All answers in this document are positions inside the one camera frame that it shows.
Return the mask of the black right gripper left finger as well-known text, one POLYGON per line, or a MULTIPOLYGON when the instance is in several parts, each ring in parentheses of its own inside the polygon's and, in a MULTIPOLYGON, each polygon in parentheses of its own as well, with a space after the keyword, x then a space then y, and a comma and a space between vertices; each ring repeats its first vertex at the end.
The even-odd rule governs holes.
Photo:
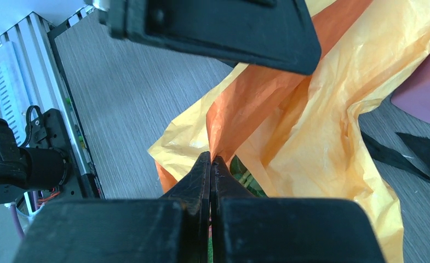
POLYGON ((157 199, 47 204, 15 262, 207 262, 210 153, 157 199))

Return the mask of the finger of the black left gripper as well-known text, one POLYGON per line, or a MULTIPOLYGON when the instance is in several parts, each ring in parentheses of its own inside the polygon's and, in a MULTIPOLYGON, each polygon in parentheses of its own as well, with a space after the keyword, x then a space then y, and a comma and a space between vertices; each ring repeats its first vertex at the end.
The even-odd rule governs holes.
POLYGON ((111 37, 310 75, 322 49, 304 1, 99 1, 111 37))

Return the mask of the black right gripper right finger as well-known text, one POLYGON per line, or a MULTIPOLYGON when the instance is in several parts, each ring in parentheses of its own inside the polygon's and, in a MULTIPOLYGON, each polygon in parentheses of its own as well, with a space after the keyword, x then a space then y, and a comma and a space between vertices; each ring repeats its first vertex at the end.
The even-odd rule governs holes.
POLYGON ((384 262, 365 211, 332 198, 255 197, 216 157, 211 166, 215 262, 384 262))

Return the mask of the orange flower bouquet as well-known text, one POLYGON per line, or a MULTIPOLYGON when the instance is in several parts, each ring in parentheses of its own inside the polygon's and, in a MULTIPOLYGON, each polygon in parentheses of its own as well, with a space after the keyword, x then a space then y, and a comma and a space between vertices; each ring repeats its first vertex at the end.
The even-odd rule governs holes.
POLYGON ((358 124, 430 54, 430 1, 307 1, 322 46, 311 76, 240 63, 149 148, 163 190, 210 151, 271 197, 357 202, 387 262, 403 262, 400 201, 358 124))

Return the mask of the black printed ribbon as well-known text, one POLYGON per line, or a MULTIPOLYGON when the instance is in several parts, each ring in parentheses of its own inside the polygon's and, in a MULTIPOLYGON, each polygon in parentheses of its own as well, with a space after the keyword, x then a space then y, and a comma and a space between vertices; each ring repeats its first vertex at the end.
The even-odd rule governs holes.
POLYGON ((396 134, 414 156, 428 168, 429 173, 423 172, 411 163, 408 156, 384 146, 364 132, 362 132, 362 138, 372 159, 404 170, 430 184, 430 139, 401 132, 396 134))

